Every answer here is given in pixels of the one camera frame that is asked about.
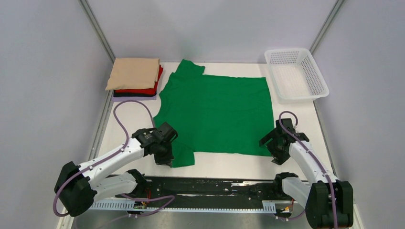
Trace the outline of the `green t shirt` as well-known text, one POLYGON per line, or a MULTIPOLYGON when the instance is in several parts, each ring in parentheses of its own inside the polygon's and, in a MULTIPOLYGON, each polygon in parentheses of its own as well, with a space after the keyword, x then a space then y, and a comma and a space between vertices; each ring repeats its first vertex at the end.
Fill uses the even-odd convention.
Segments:
POLYGON ((156 125, 178 133, 173 167, 195 164, 196 152, 270 156, 259 140, 274 128, 266 78, 205 74, 205 67, 182 60, 160 92, 156 125))

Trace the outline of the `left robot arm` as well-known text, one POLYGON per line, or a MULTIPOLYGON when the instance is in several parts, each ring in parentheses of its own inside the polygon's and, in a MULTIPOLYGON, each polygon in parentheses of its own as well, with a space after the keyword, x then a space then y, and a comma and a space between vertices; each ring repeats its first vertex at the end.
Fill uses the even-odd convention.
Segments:
POLYGON ((149 155, 157 165, 170 167, 174 159, 172 142, 177 137, 177 131, 165 122, 158 128, 143 128, 127 135, 123 144, 103 156, 79 165, 66 163, 54 188, 54 204, 60 201, 67 211, 64 215, 76 217, 99 200, 121 195, 143 196, 146 179, 138 170, 113 173, 149 155))

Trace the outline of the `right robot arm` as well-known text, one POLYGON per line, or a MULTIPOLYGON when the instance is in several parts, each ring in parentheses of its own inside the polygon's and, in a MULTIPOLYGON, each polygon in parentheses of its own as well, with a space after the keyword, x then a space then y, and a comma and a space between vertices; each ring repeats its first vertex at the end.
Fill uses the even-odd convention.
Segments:
POLYGON ((294 173, 276 175, 273 194, 278 199, 293 198, 305 209, 313 229, 349 228, 354 223, 353 188, 330 172, 315 155, 304 133, 295 131, 292 119, 276 120, 276 127, 259 140, 277 165, 292 158, 307 178, 304 183, 294 173))

